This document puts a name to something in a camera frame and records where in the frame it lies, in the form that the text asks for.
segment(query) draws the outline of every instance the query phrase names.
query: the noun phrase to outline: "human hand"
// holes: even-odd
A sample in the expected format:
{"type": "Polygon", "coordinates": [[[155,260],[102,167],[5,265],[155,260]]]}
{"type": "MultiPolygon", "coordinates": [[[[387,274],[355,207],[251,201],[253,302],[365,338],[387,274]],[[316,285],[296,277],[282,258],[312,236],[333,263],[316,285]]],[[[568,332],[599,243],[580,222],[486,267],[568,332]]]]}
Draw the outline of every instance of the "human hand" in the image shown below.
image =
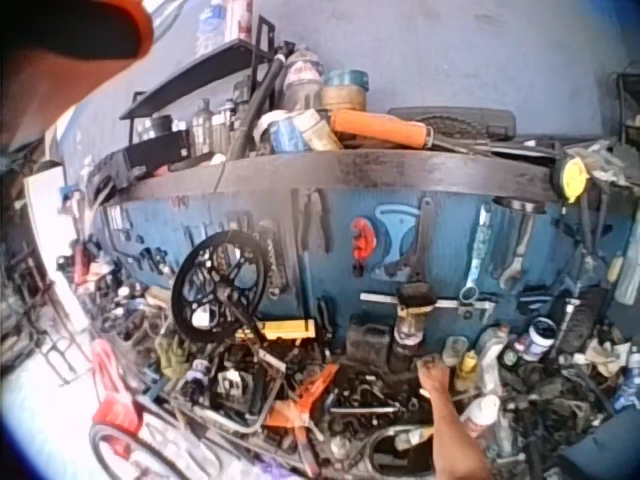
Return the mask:
{"type": "Polygon", "coordinates": [[[420,386],[424,388],[430,396],[449,394],[449,367],[447,367],[440,356],[428,355],[418,360],[418,378],[420,386]]]}

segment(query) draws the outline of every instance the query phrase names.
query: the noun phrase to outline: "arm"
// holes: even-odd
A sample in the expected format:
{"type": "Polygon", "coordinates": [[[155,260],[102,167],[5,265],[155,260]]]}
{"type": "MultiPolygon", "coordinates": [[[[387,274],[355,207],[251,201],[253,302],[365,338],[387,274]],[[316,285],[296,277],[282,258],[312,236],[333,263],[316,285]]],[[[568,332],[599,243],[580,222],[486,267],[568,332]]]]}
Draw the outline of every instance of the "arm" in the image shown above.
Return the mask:
{"type": "Polygon", "coordinates": [[[441,362],[418,363],[420,384],[431,396],[433,462],[438,480],[485,480],[491,473],[484,452],[466,432],[449,396],[449,369],[441,362]]]}

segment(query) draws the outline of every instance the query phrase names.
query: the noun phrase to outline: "tool wall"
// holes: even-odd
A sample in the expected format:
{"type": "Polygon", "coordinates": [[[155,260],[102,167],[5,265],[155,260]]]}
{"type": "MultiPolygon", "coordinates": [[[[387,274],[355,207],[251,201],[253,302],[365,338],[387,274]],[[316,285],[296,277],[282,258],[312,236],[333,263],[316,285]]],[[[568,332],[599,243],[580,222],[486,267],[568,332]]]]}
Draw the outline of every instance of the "tool wall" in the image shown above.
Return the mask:
{"type": "MultiPolygon", "coordinates": [[[[309,318],[316,313],[317,298],[323,296],[332,310],[334,338],[341,342],[352,321],[391,326],[396,318],[395,305],[361,301],[360,294],[397,294],[401,281],[381,279],[379,274],[374,278],[376,275],[372,276],[372,272],[391,258],[393,252],[404,255],[412,248],[419,217],[414,216],[413,222],[411,215],[404,217],[412,226],[387,220],[385,224],[380,215],[376,215],[376,208],[405,206],[417,211],[424,197],[433,200],[435,225],[428,225],[433,238],[426,254],[427,281],[438,299],[457,300],[468,276],[479,214],[485,205],[491,213],[491,233],[477,280],[478,300],[495,301],[496,308],[489,318],[484,318],[481,311],[465,314],[465,310],[458,308],[436,308],[429,315],[425,330],[426,347],[434,351],[440,351],[450,335],[464,335],[473,342],[485,325],[498,320],[510,324],[513,331],[522,329],[527,318],[516,308],[522,289],[548,288],[575,252],[574,240],[554,225],[560,216],[559,205],[547,203],[546,213],[534,215],[522,276],[508,291],[500,288],[491,272],[494,267],[500,270],[494,264],[505,246],[513,248],[505,239],[514,236],[519,223],[517,216],[513,218],[508,209],[496,205],[491,197],[405,189],[325,189],[322,193],[328,211],[329,253],[325,253],[320,224],[315,218],[311,218],[309,224],[307,251],[301,251],[298,245],[297,237],[304,223],[301,205],[304,192],[298,190],[180,196],[111,205],[104,207],[99,217],[102,228],[98,229],[98,235],[105,250],[120,258],[134,278],[148,285],[169,288],[166,276],[145,262],[127,261],[122,253],[136,256],[145,247],[160,248],[166,252],[167,264],[175,272],[193,246],[207,236],[234,228],[255,232],[264,221],[274,222],[281,242],[287,288],[272,298],[265,295],[260,316],[309,318]],[[124,230],[128,233],[114,228],[114,212],[126,219],[124,230]],[[357,217],[370,221],[377,239],[360,278],[353,273],[354,232],[350,227],[357,217]]],[[[623,207],[610,209],[606,223],[611,228],[607,229],[608,233],[605,231],[600,242],[607,261],[624,251],[631,219],[631,212],[623,207]]],[[[577,227],[577,209],[569,208],[564,222],[577,227]]]]}

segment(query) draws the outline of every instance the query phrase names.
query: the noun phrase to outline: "blue pegboard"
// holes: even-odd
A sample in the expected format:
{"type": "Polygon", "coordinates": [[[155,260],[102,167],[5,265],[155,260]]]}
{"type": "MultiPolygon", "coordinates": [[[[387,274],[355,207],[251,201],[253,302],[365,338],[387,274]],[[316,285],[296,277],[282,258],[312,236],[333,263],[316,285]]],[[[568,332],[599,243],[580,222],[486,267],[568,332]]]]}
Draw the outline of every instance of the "blue pegboard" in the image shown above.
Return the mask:
{"type": "MultiPolygon", "coordinates": [[[[150,247],[161,246],[169,253],[169,260],[177,270],[191,249],[185,230],[189,229],[195,243],[205,235],[211,235],[221,227],[227,228],[229,212],[250,211],[255,223],[269,218],[281,228],[281,235],[289,238],[285,246],[288,263],[296,263],[296,288],[277,301],[265,297],[259,313],[264,318],[300,318],[313,315],[316,298],[320,295],[332,300],[335,313],[335,328],[338,339],[344,338],[353,316],[392,325],[395,307],[360,301],[360,293],[375,292],[395,294],[400,283],[371,278],[371,269],[384,258],[388,248],[388,236],[384,225],[375,217],[374,210],[381,204],[403,204],[418,208],[424,195],[429,195],[436,208],[436,225],[433,227],[432,249],[427,256],[428,279],[438,298],[455,299],[463,287],[470,263],[471,245],[477,217],[483,203],[492,204],[491,198],[444,192],[420,192],[415,190],[387,189],[335,189],[326,190],[329,218],[333,235],[333,250],[325,254],[320,248],[319,237],[311,232],[308,252],[299,255],[296,251],[294,225],[297,206],[291,192],[251,192],[190,196],[176,208],[171,199],[128,202],[126,208],[133,223],[134,235],[141,235],[150,247]],[[367,262],[364,277],[352,275],[352,232],[350,224],[355,217],[368,218],[376,231],[378,246],[367,262]],[[301,288],[299,278],[305,278],[301,288]]],[[[491,255],[495,240],[508,234],[507,211],[492,207],[491,255]]],[[[524,281],[527,285],[550,285],[558,271],[573,254],[573,242],[558,234],[553,221],[559,216],[559,207],[547,204],[547,212],[536,216],[532,238],[524,261],[524,281]]],[[[577,210],[570,209],[566,215],[570,224],[578,224],[577,210]]],[[[613,232],[602,239],[601,249],[607,259],[624,250],[631,228],[631,217],[627,213],[610,213],[607,222],[613,232]]],[[[408,232],[404,246],[411,243],[413,232],[408,232]]],[[[141,246],[129,242],[118,244],[118,248],[135,254],[141,246]]],[[[489,262],[485,261],[478,286],[483,294],[499,299],[491,323],[506,322],[514,331],[525,326],[525,318],[517,314],[515,297],[501,290],[497,281],[489,275],[489,262]]],[[[148,270],[132,269],[132,274],[141,282],[169,287],[167,280],[148,270]]],[[[427,322],[425,342],[429,350],[440,350],[449,335],[464,335],[473,343],[483,329],[479,319],[463,320],[454,310],[436,310],[427,322]]]]}

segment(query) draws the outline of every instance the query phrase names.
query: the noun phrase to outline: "yellow cap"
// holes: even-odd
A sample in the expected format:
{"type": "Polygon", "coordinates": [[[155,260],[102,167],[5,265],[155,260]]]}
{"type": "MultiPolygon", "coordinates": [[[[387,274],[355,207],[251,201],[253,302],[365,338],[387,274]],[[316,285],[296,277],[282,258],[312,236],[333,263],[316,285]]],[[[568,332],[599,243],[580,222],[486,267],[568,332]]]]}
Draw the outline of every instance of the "yellow cap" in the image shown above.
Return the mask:
{"type": "Polygon", "coordinates": [[[474,351],[469,350],[462,357],[462,362],[458,367],[462,373],[471,373],[478,366],[478,356],[474,351]]]}
{"type": "Polygon", "coordinates": [[[582,195],[589,178],[587,168],[580,157],[573,157],[564,165],[561,172],[560,186],[569,203],[582,195]]]}

